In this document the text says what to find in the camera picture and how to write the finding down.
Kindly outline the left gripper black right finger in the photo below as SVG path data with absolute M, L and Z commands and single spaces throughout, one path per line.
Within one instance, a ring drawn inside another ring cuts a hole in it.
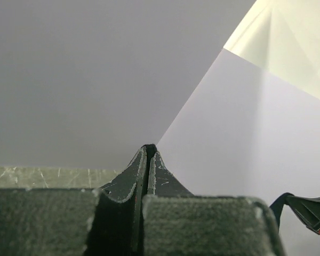
M 150 161 L 142 202 L 144 255 L 284 255 L 266 203 L 245 196 L 196 196 L 166 168 Z

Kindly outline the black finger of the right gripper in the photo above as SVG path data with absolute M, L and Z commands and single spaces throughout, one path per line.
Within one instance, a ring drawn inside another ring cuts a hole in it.
M 286 204 L 308 229 L 320 235 L 320 197 L 290 195 L 286 198 Z

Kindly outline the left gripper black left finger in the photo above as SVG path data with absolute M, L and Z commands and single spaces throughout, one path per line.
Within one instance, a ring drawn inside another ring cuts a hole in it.
M 147 161 L 98 188 L 0 189 L 0 255 L 136 254 Z

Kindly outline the black t shirt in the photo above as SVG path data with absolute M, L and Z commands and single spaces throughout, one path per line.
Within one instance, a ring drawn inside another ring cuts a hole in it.
M 287 198 L 289 196 L 293 196 L 292 193 L 283 193 L 282 195 L 280 195 L 271 205 L 270 205 L 270 209 L 272 210 L 277 225 L 280 226 L 280 222 L 281 222 L 281 215 L 282 215 L 282 211 L 283 211 L 283 207 L 285 205 L 288 205 L 287 202 Z

